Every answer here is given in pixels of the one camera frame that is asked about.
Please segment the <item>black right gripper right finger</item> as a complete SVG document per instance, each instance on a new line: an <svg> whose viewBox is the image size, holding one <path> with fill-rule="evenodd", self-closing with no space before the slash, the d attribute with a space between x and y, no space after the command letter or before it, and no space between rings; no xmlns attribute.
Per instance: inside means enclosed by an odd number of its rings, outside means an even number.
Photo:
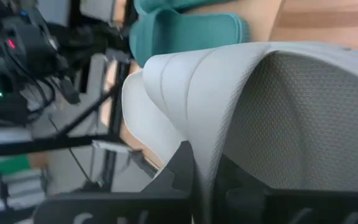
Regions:
<svg viewBox="0 0 358 224"><path fill-rule="evenodd" d="M273 223L267 205L272 188L223 155L213 190L213 223Z"/></svg>

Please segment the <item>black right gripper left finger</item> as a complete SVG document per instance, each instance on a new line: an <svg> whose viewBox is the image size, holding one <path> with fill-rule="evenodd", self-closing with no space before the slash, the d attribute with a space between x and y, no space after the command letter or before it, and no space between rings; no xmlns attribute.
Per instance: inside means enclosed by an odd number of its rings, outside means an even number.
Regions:
<svg viewBox="0 0 358 224"><path fill-rule="evenodd" d="M182 141L166 166L141 192L157 198L189 199L193 189L195 160L188 141Z"/></svg>

